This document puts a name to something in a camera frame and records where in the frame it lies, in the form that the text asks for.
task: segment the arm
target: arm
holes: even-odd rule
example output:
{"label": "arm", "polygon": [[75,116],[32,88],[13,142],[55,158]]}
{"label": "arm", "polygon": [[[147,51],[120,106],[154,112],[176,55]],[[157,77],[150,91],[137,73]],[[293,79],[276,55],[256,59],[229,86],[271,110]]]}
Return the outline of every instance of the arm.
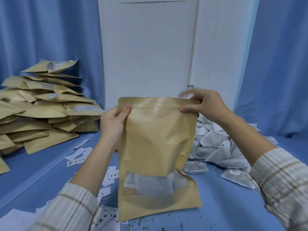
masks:
{"label": "arm", "polygon": [[220,125],[235,142],[252,169],[265,208],[288,230],[308,230],[308,167],[287,151],[276,147],[227,108],[216,91],[194,89],[191,99],[198,105],[184,105],[181,112],[199,112]]}
{"label": "arm", "polygon": [[32,231],[93,230],[100,209],[96,197],[120,141],[123,122],[131,111],[127,104],[117,116],[116,107],[101,116],[101,138],[70,183],[64,186],[38,218]]}

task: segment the pile of kraft paper bags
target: pile of kraft paper bags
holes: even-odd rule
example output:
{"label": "pile of kraft paper bags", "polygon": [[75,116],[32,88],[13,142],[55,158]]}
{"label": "pile of kraft paper bags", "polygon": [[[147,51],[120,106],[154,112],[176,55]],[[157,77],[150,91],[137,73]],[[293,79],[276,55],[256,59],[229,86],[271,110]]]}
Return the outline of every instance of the pile of kraft paper bags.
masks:
{"label": "pile of kraft paper bags", "polygon": [[[2,83],[0,155],[21,147],[32,154],[98,130],[104,110],[80,93],[81,78],[60,73],[73,66],[77,61],[42,61]],[[9,170],[0,157],[0,174]]]}

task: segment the table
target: table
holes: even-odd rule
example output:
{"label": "table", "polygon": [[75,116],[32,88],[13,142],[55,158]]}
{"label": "table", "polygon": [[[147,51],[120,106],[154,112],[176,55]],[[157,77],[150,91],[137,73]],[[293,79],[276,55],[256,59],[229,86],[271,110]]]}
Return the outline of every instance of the table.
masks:
{"label": "table", "polygon": [[[100,133],[98,132],[83,147],[94,148],[99,137]],[[75,146],[82,141],[82,139],[79,139],[78,142],[67,145]],[[66,159],[60,161],[0,209],[0,217],[13,208],[35,212],[36,208],[44,206],[47,201],[53,199],[81,166],[67,167],[66,165]],[[111,159],[110,166],[114,165],[118,169],[117,153]],[[198,185],[203,205],[201,208],[177,210],[129,220],[128,224],[121,224],[121,231],[128,231],[128,229],[126,230],[128,225],[130,225],[129,231],[284,230],[276,218],[267,213],[264,202],[256,189],[250,190],[221,178],[220,175],[223,173],[223,169],[215,165],[208,164],[208,168],[209,171],[204,174],[191,175]],[[10,187],[10,181],[8,179],[3,180],[1,176],[1,185]],[[111,185],[111,195],[104,197],[101,205],[117,207],[117,194],[118,179],[115,179],[115,183]]]}

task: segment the pile of tea bags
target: pile of tea bags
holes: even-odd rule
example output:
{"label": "pile of tea bags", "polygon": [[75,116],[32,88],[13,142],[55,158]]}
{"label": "pile of tea bags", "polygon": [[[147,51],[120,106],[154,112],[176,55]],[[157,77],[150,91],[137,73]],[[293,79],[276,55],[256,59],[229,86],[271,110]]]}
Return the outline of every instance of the pile of tea bags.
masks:
{"label": "pile of tea bags", "polygon": [[[249,125],[260,131],[257,124]],[[273,137],[266,138],[277,144]],[[222,178],[251,189],[255,188],[249,175],[251,166],[233,140],[218,124],[207,120],[200,114],[189,160],[183,170],[189,174],[204,173],[208,171],[205,162],[211,162],[226,168],[221,175]]]}
{"label": "pile of tea bags", "polygon": [[[81,78],[60,73],[76,62],[42,61],[2,83],[0,155],[21,147],[31,154],[98,130],[104,110],[80,92]],[[0,158],[0,174],[7,171]]]}

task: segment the right hand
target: right hand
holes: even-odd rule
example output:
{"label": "right hand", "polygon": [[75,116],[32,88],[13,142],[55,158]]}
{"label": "right hand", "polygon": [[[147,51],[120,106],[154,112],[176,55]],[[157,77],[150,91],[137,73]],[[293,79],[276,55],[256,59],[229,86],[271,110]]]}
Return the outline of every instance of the right hand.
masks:
{"label": "right hand", "polygon": [[233,112],[225,105],[220,94],[217,91],[201,88],[186,90],[181,92],[180,96],[193,94],[190,99],[197,100],[200,104],[186,104],[180,107],[181,112],[198,112],[208,120],[217,124]]}

